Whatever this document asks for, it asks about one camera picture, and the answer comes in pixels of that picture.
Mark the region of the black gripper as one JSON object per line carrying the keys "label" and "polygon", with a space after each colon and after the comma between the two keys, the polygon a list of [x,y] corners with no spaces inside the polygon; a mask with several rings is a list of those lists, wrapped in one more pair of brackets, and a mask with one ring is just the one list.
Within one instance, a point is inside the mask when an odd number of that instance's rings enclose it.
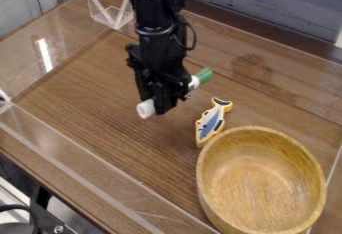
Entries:
{"label": "black gripper", "polygon": [[168,72],[171,69],[184,68],[183,60],[191,50],[187,47],[187,25],[171,24],[168,27],[155,28],[138,25],[135,31],[139,43],[126,46],[127,65],[135,72],[140,100],[154,97],[155,112],[163,115],[176,106],[179,100],[186,100],[189,88],[179,83],[158,83],[152,92],[154,73],[148,69]]}

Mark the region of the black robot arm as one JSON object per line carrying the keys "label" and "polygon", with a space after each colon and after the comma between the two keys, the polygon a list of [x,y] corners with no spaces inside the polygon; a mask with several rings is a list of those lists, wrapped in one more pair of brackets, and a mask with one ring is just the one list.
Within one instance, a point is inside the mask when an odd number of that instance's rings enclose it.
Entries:
{"label": "black robot arm", "polygon": [[138,44],[128,44],[127,65],[134,69],[142,118],[163,115],[184,100],[191,74],[183,65],[189,23],[180,15],[184,0],[130,0],[135,13]]}

